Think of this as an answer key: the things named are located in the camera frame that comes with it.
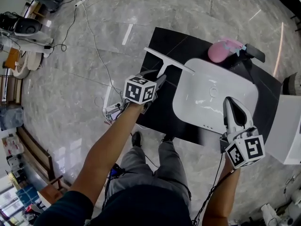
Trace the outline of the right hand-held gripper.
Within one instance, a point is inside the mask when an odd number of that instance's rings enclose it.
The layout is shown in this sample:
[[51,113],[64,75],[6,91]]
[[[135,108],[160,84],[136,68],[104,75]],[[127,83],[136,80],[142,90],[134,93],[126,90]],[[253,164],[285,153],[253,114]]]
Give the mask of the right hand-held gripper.
[[253,126],[249,110],[237,99],[226,97],[223,102],[227,134],[220,138],[221,152],[226,153],[234,169],[250,166],[265,157],[263,136]]

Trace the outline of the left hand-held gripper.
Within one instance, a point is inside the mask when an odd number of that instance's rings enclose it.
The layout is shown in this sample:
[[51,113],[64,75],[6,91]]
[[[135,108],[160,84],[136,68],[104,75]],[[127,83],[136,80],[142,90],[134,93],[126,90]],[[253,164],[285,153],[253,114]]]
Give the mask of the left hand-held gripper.
[[163,74],[157,78],[158,70],[146,70],[138,73],[138,75],[131,75],[125,80],[123,98],[132,103],[143,105],[142,114],[144,114],[150,107],[157,92],[164,82],[166,75]]

